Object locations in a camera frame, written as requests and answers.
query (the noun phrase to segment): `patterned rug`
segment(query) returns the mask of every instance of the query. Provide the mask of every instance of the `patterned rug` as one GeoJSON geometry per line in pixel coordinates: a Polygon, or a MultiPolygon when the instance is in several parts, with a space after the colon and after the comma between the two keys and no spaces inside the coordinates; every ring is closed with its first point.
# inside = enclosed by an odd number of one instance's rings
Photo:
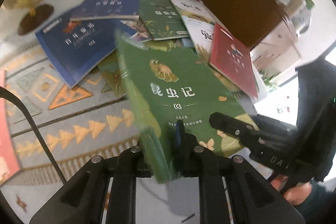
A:
{"type": "MultiPolygon", "coordinates": [[[[97,68],[69,90],[41,47],[32,45],[2,64],[6,89],[26,105],[67,180],[94,155],[117,156],[137,144],[126,96],[114,94],[97,68]]],[[[29,223],[62,184],[21,111],[6,102],[6,112],[22,169],[0,189],[29,223]]]]}

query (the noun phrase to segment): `white book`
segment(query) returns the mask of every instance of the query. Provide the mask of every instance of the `white book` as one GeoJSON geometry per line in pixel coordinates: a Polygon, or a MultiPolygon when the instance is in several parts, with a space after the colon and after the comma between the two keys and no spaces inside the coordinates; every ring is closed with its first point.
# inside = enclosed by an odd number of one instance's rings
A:
{"type": "Polygon", "coordinates": [[[213,23],[214,20],[208,13],[204,4],[198,0],[170,0],[181,16],[197,19],[207,23],[213,23]]]}
{"type": "Polygon", "coordinates": [[[197,54],[202,60],[208,62],[211,53],[214,25],[187,16],[182,16],[182,20],[194,43],[197,54]]]}

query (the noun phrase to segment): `orange triangle pattern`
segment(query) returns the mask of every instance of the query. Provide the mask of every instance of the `orange triangle pattern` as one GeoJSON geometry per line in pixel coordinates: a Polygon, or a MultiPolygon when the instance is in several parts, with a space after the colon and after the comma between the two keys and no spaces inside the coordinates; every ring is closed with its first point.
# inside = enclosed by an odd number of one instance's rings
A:
{"type": "Polygon", "coordinates": [[[43,152],[43,148],[42,148],[42,145],[40,144],[39,140],[35,141],[35,151],[37,153],[42,153],[43,152]]]}
{"type": "Polygon", "coordinates": [[[59,131],[59,136],[60,136],[62,148],[64,149],[68,146],[68,144],[74,138],[75,135],[68,132],[68,131],[60,130],[59,131]]]}
{"type": "Polygon", "coordinates": [[[27,142],[26,149],[27,149],[28,157],[30,157],[35,151],[35,144],[31,142],[27,142]]]}
{"type": "Polygon", "coordinates": [[[52,151],[55,148],[55,146],[58,144],[58,142],[59,142],[58,137],[54,137],[51,134],[47,135],[47,144],[48,144],[48,147],[49,147],[50,151],[52,151]]]}
{"type": "Polygon", "coordinates": [[[124,119],[125,125],[127,127],[130,127],[134,122],[134,115],[133,115],[132,111],[123,108],[121,112],[123,114],[123,119],[124,119]]]}
{"type": "Polygon", "coordinates": [[[109,124],[109,129],[113,133],[117,127],[122,123],[123,119],[118,116],[106,116],[106,121],[109,124]]]}
{"type": "Polygon", "coordinates": [[[49,110],[68,105],[91,96],[93,96],[93,93],[81,86],[75,86],[73,89],[70,89],[64,85],[50,104],[49,110]]]}
{"type": "Polygon", "coordinates": [[[27,152],[27,149],[25,148],[24,145],[20,143],[16,144],[16,153],[19,154],[20,158],[23,158],[26,152],[27,152]]]}
{"type": "Polygon", "coordinates": [[[105,123],[89,120],[89,130],[91,131],[92,139],[97,138],[97,136],[105,127],[105,123]]]}
{"type": "Polygon", "coordinates": [[[84,138],[86,137],[86,135],[88,135],[88,133],[90,132],[89,129],[87,129],[85,127],[80,127],[76,124],[73,126],[73,131],[75,133],[77,144],[81,143],[84,140],[84,138]]]}

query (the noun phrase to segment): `metal screw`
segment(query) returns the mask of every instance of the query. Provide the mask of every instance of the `metal screw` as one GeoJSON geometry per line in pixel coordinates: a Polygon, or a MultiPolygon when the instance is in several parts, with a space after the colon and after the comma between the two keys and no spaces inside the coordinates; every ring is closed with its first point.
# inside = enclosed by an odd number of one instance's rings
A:
{"type": "Polygon", "coordinates": [[[202,153],[204,151],[204,147],[203,146],[195,146],[194,151],[196,153],[202,153]]]}
{"type": "Polygon", "coordinates": [[[240,155],[236,155],[236,156],[233,157],[233,161],[238,163],[238,164],[242,163],[243,160],[244,160],[244,158],[240,155]]]}
{"type": "Polygon", "coordinates": [[[132,151],[133,153],[140,152],[140,151],[141,151],[141,147],[138,146],[138,145],[136,145],[136,146],[132,146],[132,147],[131,147],[131,151],[132,151]]]}
{"type": "Polygon", "coordinates": [[[103,159],[102,156],[96,155],[96,156],[93,156],[93,157],[92,157],[91,161],[92,161],[94,164],[97,164],[97,163],[99,163],[102,159],[103,159]]]}

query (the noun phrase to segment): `book cover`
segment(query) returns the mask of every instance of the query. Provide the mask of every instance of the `book cover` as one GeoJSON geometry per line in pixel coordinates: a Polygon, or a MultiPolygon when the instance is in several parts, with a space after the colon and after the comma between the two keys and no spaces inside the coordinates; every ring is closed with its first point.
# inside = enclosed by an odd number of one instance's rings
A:
{"type": "Polygon", "coordinates": [[[182,42],[179,39],[168,39],[168,40],[151,40],[144,43],[147,47],[153,50],[160,50],[164,52],[170,51],[172,48],[182,47],[182,42]]]}
{"type": "Polygon", "coordinates": [[[208,63],[211,54],[214,26],[187,16],[182,16],[182,20],[187,27],[197,54],[204,62],[208,63]]]}
{"type": "Polygon", "coordinates": [[[139,19],[139,0],[84,0],[72,15],[71,21],[92,19],[139,19]]]}
{"type": "Polygon", "coordinates": [[[209,124],[221,112],[253,124],[236,99],[191,48],[153,50],[116,32],[123,85],[140,131],[147,163],[159,183],[177,178],[172,153],[176,121],[219,155],[241,149],[234,138],[209,124]]]}
{"type": "Polygon", "coordinates": [[[171,0],[181,16],[215,24],[204,4],[198,0],[171,0]]]}
{"type": "Polygon", "coordinates": [[[70,21],[72,12],[64,13],[36,32],[41,47],[69,88],[115,50],[116,27],[136,34],[119,20],[70,21]]]}
{"type": "Polygon", "coordinates": [[[140,19],[139,20],[121,20],[120,22],[126,24],[127,26],[137,31],[136,36],[133,38],[136,41],[146,42],[146,41],[153,40],[150,33],[147,31],[145,25],[140,19]]]}
{"type": "Polygon", "coordinates": [[[139,0],[140,17],[154,40],[189,37],[170,0],[139,0]]]}
{"type": "Polygon", "coordinates": [[[251,97],[258,97],[250,51],[219,24],[215,24],[210,64],[251,97]]]}
{"type": "MultiPolygon", "coordinates": [[[[5,86],[5,70],[0,70],[0,86],[5,86]]],[[[20,170],[9,135],[5,99],[0,98],[0,185],[20,170]]]]}
{"type": "Polygon", "coordinates": [[[111,87],[114,94],[120,98],[125,94],[122,84],[120,69],[118,65],[117,51],[112,52],[102,60],[97,66],[106,82],[111,87]]]}
{"type": "Polygon", "coordinates": [[[190,38],[187,38],[187,37],[181,38],[181,42],[182,42],[183,47],[194,48],[194,44],[190,38]]]}

